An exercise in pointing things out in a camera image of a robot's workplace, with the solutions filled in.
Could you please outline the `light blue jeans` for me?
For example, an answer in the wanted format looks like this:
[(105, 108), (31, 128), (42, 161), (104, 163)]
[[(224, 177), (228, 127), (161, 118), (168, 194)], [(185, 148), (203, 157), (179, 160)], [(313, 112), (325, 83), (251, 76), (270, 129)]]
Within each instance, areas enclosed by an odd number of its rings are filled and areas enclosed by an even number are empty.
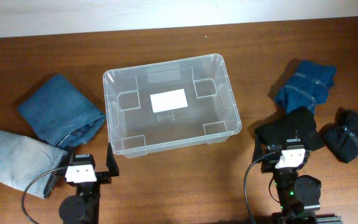
[(23, 191), (39, 175), (60, 167), (67, 154), (30, 137), (0, 131), (0, 182)]

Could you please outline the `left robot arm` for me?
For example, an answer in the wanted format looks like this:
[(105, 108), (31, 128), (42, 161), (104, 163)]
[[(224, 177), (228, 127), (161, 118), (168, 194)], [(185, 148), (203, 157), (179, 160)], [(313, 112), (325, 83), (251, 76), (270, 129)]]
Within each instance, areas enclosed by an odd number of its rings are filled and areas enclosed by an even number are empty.
[(68, 164), (59, 172), (65, 182), (76, 188), (76, 193), (67, 197), (59, 207), (63, 224), (98, 224), (101, 186), (110, 184), (119, 176), (112, 145), (108, 144), (107, 171), (96, 172), (96, 163), (91, 154), (71, 153)]

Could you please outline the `dark blue jeans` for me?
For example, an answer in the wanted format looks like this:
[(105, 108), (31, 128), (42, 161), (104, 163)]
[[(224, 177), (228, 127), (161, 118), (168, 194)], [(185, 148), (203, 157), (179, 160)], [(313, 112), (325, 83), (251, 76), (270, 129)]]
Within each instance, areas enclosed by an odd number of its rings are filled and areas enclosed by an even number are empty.
[(105, 114), (63, 75), (55, 75), (18, 106), (37, 137), (60, 149), (88, 143)]

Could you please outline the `black cloth bundle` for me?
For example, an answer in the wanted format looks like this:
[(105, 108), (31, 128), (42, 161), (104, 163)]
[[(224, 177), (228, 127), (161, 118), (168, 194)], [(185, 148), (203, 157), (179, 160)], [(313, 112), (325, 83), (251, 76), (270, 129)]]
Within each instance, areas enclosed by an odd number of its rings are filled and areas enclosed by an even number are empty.
[(324, 141), (316, 130), (314, 114), (299, 107), (284, 117), (254, 129), (260, 142), (265, 145), (281, 145), (287, 139), (300, 139), (306, 150), (324, 147)]

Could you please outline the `blue taped cloth bundle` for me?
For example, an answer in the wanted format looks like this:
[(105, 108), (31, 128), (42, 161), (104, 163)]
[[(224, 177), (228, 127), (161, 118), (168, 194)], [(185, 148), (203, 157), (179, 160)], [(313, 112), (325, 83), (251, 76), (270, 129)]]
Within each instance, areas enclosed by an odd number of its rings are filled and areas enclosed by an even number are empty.
[(316, 106), (327, 101), (336, 71), (333, 65), (302, 60), (273, 99), (286, 114), (300, 107), (314, 114)]

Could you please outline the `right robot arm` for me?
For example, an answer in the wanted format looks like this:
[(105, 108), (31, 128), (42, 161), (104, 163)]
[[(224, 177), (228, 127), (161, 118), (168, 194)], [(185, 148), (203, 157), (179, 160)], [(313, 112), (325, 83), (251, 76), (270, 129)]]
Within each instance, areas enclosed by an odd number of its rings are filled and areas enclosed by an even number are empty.
[(342, 223), (335, 215), (317, 216), (321, 208), (321, 181), (298, 171), (307, 163), (310, 150), (300, 138), (287, 139), (282, 144), (265, 146), (255, 137), (253, 164), (261, 164), (262, 173), (271, 173), (281, 211), (273, 213), (273, 224), (334, 224)]

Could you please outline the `dark navy taped cloth bundle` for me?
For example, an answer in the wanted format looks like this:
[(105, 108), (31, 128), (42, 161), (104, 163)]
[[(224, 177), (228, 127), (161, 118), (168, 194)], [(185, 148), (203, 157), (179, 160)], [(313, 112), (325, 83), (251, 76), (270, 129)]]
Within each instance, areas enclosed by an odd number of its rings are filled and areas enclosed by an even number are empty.
[(344, 110), (337, 125), (323, 133), (323, 141), (339, 161), (353, 161), (358, 156), (358, 113)]

